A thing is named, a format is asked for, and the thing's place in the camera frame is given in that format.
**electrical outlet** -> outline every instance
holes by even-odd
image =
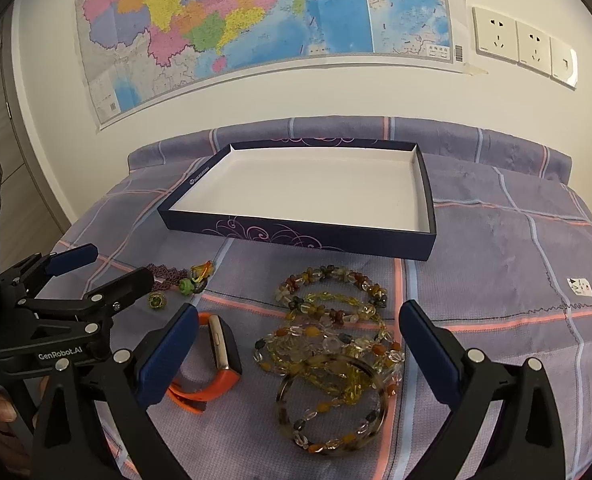
[[[518,62],[551,75],[550,37],[537,28],[516,22],[518,30]]]
[[[578,56],[567,43],[551,38],[551,75],[566,85],[576,88]]]
[[[518,61],[516,21],[489,9],[474,7],[476,49],[511,61]]]

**smartwatch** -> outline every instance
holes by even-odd
[[[167,388],[167,395],[173,402],[191,413],[204,412],[207,402],[229,391],[243,374],[236,340],[229,325],[220,316],[210,312],[201,312],[199,320],[201,326],[209,327],[211,350],[217,369],[216,377],[209,386],[199,392],[183,392],[175,382]]]

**box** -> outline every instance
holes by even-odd
[[[172,230],[413,260],[427,260],[436,238],[413,142],[234,142],[158,211]]]

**wall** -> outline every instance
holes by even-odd
[[[124,178],[127,154],[144,144],[228,124],[332,114],[453,121],[541,142],[572,156],[571,185],[592,210],[590,13],[580,0],[468,0],[468,6],[498,10],[575,47],[576,91],[474,53],[471,63],[486,74],[391,66],[269,73],[176,97],[97,134],[76,56],[74,0],[16,2],[14,72],[36,155],[72,220]]]

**human hand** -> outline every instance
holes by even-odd
[[[40,396],[45,391],[47,378],[40,383]],[[17,414],[9,400],[0,393],[0,459],[6,468],[17,475],[29,476],[31,457],[9,426]]]

